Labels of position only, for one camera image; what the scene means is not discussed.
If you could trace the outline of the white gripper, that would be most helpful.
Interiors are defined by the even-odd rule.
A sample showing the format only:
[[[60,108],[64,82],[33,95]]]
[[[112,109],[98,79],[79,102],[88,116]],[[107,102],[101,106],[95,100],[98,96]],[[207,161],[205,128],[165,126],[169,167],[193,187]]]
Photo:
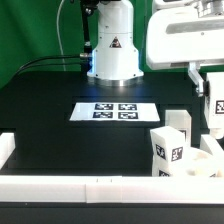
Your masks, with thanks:
[[[181,68],[199,97],[204,95],[201,66],[224,64],[224,16],[201,17],[193,8],[163,9],[148,23],[146,62],[152,70]]]

